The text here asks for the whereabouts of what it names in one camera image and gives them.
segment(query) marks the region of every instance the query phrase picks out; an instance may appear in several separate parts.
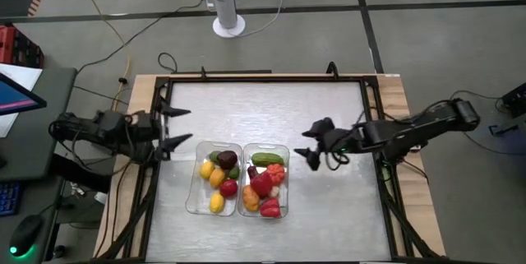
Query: green light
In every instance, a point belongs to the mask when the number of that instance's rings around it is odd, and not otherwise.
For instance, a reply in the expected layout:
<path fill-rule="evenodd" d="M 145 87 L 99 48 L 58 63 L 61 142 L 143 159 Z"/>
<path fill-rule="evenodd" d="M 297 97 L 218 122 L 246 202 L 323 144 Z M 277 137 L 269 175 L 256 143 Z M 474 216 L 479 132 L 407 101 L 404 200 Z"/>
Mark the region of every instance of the green light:
<path fill-rule="evenodd" d="M 13 253 L 13 248 L 15 249 L 15 252 L 16 252 L 16 248 L 15 247 L 10 247 L 9 248 L 9 251 L 11 253 Z M 29 251 L 27 251 L 25 254 L 21 255 L 21 256 L 15 256 L 15 255 L 12 255 L 16 260 L 26 260 L 27 258 L 31 257 L 31 255 L 35 254 L 35 249 L 36 249 L 36 244 L 33 244 L 30 248 Z"/>

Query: wooden board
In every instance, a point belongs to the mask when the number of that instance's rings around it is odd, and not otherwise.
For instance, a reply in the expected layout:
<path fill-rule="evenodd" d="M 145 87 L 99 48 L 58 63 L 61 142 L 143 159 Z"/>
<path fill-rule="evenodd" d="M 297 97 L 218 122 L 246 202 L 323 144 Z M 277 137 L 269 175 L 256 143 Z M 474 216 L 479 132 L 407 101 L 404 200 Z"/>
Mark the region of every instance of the wooden board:
<path fill-rule="evenodd" d="M 153 99 L 154 89 L 155 89 L 155 80 L 157 76 L 171 76 L 171 77 L 199 77 L 200 75 L 139 75 L 135 79 L 135 84 L 133 86 L 133 91 L 131 93 L 130 104 L 128 106 L 128 113 L 134 113 L 136 111 L 144 109 L 146 112 L 150 111 L 151 101 Z M 228 74 L 228 75 L 209 75 L 209 76 L 246 76 L 241 74 Z M 250 76 L 332 76 L 330 74 L 250 74 Z M 409 115 L 409 109 L 407 100 L 405 98 L 404 87 L 402 85 L 402 80 L 398 75 L 374 75 L 374 74 L 343 74 L 341 76 L 377 76 L 378 83 L 380 87 L 381 100 L 384 106 L 384 110 L 391 116 L 402 117 Z M 410 154 L 406 158 L 407 161 L 415 164 L 420 169 L 423 169 L 422 159 L 419 154 Z M 119 156 L 115 162 L 115 169 L 120 169 L 127 162 L 127 158 L 124 156 Z M 110 194 L 110 203 L 104 208 L 103 219 L 99 227 L 99 236 L 97 237 L 97 244 L 95 245 L 94 256 L 97 249 L 100 246 L 100 243 L 103 241 L 104 245 L 101 248 L 99 253 L 104 253 L 111 242 L 111 230 L 115 226 L 114 238 L 116 238 L 126 223 L 129 220 L 130 211 L 132 209 L 132 199 L 134 191 L 136 188 L 136 179 L 138 175 L 138 167 L 133 164 L 126 171 L 125 176 L 122 179 L 121 187 L 119 190 L 118 198 L 118 211 L 117 215 L 115 214 L 115 202 L 116 202 L 116 192 L 118 180 L 120 179 L 120 174 L 116 174 L 112 178 L 111 185 L 111 194 Z M 436 222 L 435 210 L 433 208 L 433 203 L 431 200 L 431 194 L 429 193 L 429 187 L 427 186 L 427 181 L 422 175 L 416 173 L 415 171 L 405 167 L 399 166 L 398 170 L 399 184 L 402 191 L 402 198 L 404 200 L 404 207 L 406 216 L 415 228 L 415 230 L 420 234 L 422 239 L 424 239 L 427 244 L 435 252 L 440 255 L 444 255 L 444 246 L 442 244 L 440 230 Z M 143 187 L 143 195 L 145 190 L 149 185 L 150 180 L 146 178 L 145 186 Z M 106 212 L 109 211 L 108 219 L 108 232 L 104 232 L 106 229 Z M 399 232 L 399 226 L 394 221 L 395 228 L 395 240 L 397 243 L 397 249 L 399 255 L 404 254 L 404 244 Z M 138 257 L 142 229 L 144 226 L 144 216 L 139 221 L 136 227 L 136 232 L 134 233 L 134 239 L 131 246 L 131 256 Z"/>

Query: concrete floor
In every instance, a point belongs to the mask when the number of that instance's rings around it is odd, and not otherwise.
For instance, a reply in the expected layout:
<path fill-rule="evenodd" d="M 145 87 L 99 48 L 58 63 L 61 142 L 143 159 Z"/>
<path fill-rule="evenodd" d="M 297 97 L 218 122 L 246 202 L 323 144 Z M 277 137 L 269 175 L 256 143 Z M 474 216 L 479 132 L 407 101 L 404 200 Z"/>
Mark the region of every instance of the concrete floor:
<path fill-rule="evenodd" d="M 96 0 L 104 13 L 169 11 L 196 0 Z M 367 0 L 368 4 L 468 2 L 491 0 Z M 356 5 L 358 0 L 284 0 L 285 6 Z M 245 0 L 240 7 L 275 6 L 277 0 Z M 89 0 L 43 0 L 37 16 L 95 14 Z M 526 7 L 483 7 L 371 12 L 372 26 L 385 72 L 400 73 L 411 110 L 449 98 L 459 89 L 503 95 L 526 78 Z M 272 15 L 247 16 L 249 29 Z M 374 72 L 359 12 L 282 14 L 263 32 L 224 40 L 211 31 L 212 17 L 161 21 L 130 45 L 131 74 L 164 73 L 160 52 L 170 52 L 180 71 L 272 69 L 274 72 L 323 72 L 335 61 L 341 72 Z M 115 21 L 124 38 L 150 20 Z M 98 21 L 17 25 L 47 55 L 46 67 L 80 67 L 119 46 Z M 126 53 L 82 72 L 76 84 L 114 95 L 124 72 Z M 523 137 L 511 133 L 492 138 L 487 125 L 502 120 L 493 103 L 465 95 L 482 115 L 471 133 L 502 151 L 524 152 Z M 71 112 L 91 117 L 109 101 L 75 90 Z M 81 157 L 102 154 L 87 144 Z M 524 263 L 526 260 L 526 164 L 524 157 L 483 151 L 464 136 L 451 133 L 422 152 L 439 226 L 448 256 L 469 261 Z M 76 246 L 67 259 L 88 258 L 96 232 L 63 229 L 58 243 Z"/>

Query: plastic tray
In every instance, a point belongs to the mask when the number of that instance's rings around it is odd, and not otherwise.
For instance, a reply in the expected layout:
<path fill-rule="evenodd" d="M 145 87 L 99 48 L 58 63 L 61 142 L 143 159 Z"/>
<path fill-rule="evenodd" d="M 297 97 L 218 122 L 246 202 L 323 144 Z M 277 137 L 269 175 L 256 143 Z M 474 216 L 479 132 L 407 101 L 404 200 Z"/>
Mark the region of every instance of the plastic tray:
<path fill-rule="evenodd" d="M 218 141 L 202 141 L 197 144 L 196 165 L 194 166 L 194 174 L 191 177 L 190 193 L 188 194 L 185 207 L 187 208 L 187 211 L 191 212 L 192 214 L 221 216 L 232 215 L 236 210 L 238 195 L 225 198 L 224 208 L 220 213 L 216 214 L 210 211 L 210 197 L 212 194 L 214 194 L 214 192 L 217 192 L 218 189 L 212 188 L 208 180 L 203 179 L 199 175 L 199 169 L 205 161 L 209 160 L 208 155 L 212 151 L 234 151 L 238 155 L 238 166 L 242 164 L 242 148 L 238 144 Z M 237 182 L 239 192 L 241 190 L 241 187 L 239 187 L 239 178 Z"/>
<path fill-rule="evenodd" d="M 252 155 L 258 152 L 265 152 L 265 153 L 274 153 L 281 158 L 283 158 L 284 161 L 284 169 L 285 169 L 285 180 L 279 185 L 279 208 L 281 209 L 281 218 L 285 217 L 288 214 L 288 159 L 290 157 L 290 152 L 288 151 L 288 148 L 283 145 L 275 145 L 275 144 L 248 144 L 243 148 L 243 165 L 240 168 L 241 173 L 239 176 L 241 177 L 239 185 L 241 186 L 239 188 L 239 199 L 238 199 L 238 211 L 241 215 L 244 216 L 251 216 L 251 217 L 261 217 L 265 219 L 274 219 L 274 218 L 267 218 L 262 217 L 260 215 L 259 211 L 248 211 L 245 206 L 243 205 L 243 187 L 246 185 L 250 185 L 250 178 L 248 177 L 247 168 L 252 164 L 251 158 Z M 257 167 L 257 172 L 262 173 L 266 170 L 266 167 Z"/>

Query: gray tabletop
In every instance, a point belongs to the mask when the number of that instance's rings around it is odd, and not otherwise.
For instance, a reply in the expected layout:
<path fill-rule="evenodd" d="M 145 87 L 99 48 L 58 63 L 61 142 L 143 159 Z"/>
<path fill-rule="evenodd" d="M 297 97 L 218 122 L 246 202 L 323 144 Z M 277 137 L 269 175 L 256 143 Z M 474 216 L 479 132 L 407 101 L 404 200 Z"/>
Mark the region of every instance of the gray tabletop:
<path fill-rule="evenodd" d="M 20 113 L 7 138 L 0 139 L 2 155 L 7 159 L 6 168 L 0 174 L 20 174 L 24 168 L 14 164 L 33 164 L 47 171 L 53 154 L 55 141 L 48 135 L 48 125 L 67 108 L 72 91 L 76 70 L 72 68 L 54 68 L 42 71 L 33 92 L 48 102 L 48 107 Z M 44 177 L 23 183 L 21 204 L 18 215 L 0 218 L 0 263 L 21 263 L 9 253 L 9 240 L 13 230 L 28 215 L 34 215 L 46 206 L 54 203 L 62 190 L 63 180 L 59 177 Z M 30 251 L 24 263 L 42 262 L 48 245 L 49 234 L 55 220 L 55 207 L 43 214 L 44 225 L 36 239 L 35 247 Z"/>
<path fill-rule="evenodd" d="M 390 259 L 371 155 L 348 155 L 350 164 L 334 172 L 322 159 L 313 172 L 293 152 L 315 147 L 301 133 L 316 120 L 331 117 L 336 127 L 356 122 L 363 111 L 358 83 L 177 83 L 172 96 L 173 106 L 192 113 L 170 119 L 169 135 L 193 137 L 161 164 L 148 262 Z M 238 210 L 231 216 L 187 211 L 200 141 L 287 146 L 288 214 L 268 220 Z"/>

